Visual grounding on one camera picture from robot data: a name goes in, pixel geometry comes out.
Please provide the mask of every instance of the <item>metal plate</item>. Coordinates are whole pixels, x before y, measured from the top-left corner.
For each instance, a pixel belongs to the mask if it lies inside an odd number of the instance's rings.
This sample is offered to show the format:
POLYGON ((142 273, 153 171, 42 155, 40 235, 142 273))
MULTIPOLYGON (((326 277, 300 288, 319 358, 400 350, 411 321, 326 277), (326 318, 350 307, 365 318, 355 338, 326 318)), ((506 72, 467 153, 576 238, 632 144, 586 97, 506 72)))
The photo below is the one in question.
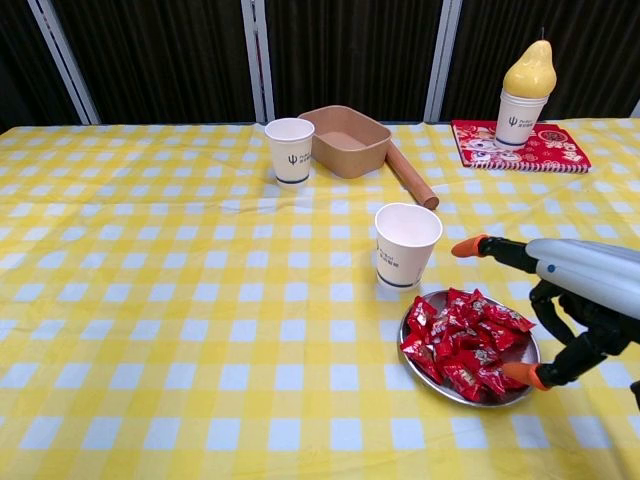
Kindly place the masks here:
MULTIPOLYGON (((427 302, 429 302, 434 308, 438 310, 438 313, 444 308, 447 303, 447 290, 439 290, 437 292, 428 293, 427 295, 423 295, 427 302)), ((493 305, 502 305, 501 303, 496 302, 495 300, 485 297, 487 301, 493 305)), ((398 354, 400 358, 403 360, 405 365, 411 372, 417 376, 422 383, 430 386, 435 391, 444 395, 445 397, 450 398, 458 403, 463 403, 465 405, 470 405, 472 407, 482 407, 482 408, 496 408, 496 407, 506 407, 508 405, 513 405, 514 403, 522 400, 526 397, 531 390, 532 387, 527 387, 524 390, 509 392, 500 402, 491 402, 491 403, 478 403, 467 400, 458 392, 456 392, 453 388, 450 388, 446 385, 438 385, 434 382, 426 373, 420 370, 420 367, 416 365, 412 360, 407 357, 407 355, 400 350, 400 345, 404 342, 406 336, 409 335, 409 325, 407 325, 407 317, 409 316, 409 312, 411 311, 411 306, 407 309, 404 317, 402 318, 402 323, 400 324, 400 331, 398 333, 398 354)), ((502 354, 501 358, 507 362, 525 362, 525 363, 539 363, 540 362, 540 351, 538 350, 538 345, 536 344, 533 336, 529 335, 529 343, 524 349, 520 349, 516 352, 508 352, 506 355, 502 354)))

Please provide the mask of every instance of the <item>red notebook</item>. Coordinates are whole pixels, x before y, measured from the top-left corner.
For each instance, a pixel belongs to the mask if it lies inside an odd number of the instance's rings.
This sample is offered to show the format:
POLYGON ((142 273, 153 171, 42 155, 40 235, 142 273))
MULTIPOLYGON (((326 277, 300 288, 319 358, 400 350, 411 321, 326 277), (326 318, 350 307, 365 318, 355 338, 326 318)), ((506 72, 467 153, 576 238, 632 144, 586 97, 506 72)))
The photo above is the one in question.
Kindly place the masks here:
POLYGON ((564 173, 586 173, 591 168, 571 135, 551 123, 537 123, 526 145, 514 151, 494 145, 496 122, 453 120, 451 128, 465 167, 564 173))

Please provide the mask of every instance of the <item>gingham tablecloth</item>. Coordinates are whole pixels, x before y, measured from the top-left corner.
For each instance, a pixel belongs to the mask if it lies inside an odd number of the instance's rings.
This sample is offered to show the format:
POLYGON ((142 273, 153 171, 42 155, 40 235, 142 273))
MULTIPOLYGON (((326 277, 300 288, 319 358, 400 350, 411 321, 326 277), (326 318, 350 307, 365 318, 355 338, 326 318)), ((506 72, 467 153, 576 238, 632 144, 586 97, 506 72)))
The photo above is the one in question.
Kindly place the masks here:
MULTIPOLYGON (((439 193, 423 291, 533 318, 536 278, 456 259, 480 232, 640 248, 640 121, 559 122, 586 175, 462 168, 448 126, 394 139, 439 193)), ((639 478, 631 346, 513 408, 459 406, 399 363, 412 293, 376 286, 385 166, 275 186, 260 126, 0 136, 2 478, 639 478)), ((534 329, 545 360, 559 343, 534 329)))

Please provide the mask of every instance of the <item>white paper cup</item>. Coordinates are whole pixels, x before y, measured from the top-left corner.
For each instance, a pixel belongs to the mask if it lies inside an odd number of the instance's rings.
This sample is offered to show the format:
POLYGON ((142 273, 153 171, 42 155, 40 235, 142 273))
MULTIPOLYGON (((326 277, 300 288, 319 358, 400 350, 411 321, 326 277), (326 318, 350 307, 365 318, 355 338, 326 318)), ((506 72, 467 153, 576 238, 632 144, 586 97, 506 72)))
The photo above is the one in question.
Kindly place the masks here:
POLYGON ((276 180, 282 187, 299 187, 309 178, 311 141, 315 127, 301 118, 280 118, 264 129, 269 138, 276 180))
POLYGON ((378 283, 396 290, 414 288, 442 235, 442 222, 419 205, 390 203, 378 210, 375 225, 378 283))
POLYGON ((524 147, 548 99, 548 96, 516 97, 503 89, 500 94, 500 112, 494 140, 496 146, 506 150, 518 150, 524 147))

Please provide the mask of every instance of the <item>black curtain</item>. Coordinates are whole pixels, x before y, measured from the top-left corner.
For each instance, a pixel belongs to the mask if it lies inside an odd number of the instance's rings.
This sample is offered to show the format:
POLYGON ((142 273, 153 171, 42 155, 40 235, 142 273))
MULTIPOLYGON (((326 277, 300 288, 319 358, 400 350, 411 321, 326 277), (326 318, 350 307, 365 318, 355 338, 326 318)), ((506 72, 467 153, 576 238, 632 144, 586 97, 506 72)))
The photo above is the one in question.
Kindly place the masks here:
POLYGON ((276 116, 330 104, 422 120, 441 0, 267 0, 276 116))
POLYGON ((542 27, 558 83, 541 118, 628 117, 640 98, 638 0, 464 0, 441 120, 495 119, 504 74, 542 27))
POLYGON ((103 123, 255 121, 239 0, 54 0, 103 123))
POLYGON ((26 1, 0 2, 0 133, 18 125, 79 123, 26 1))

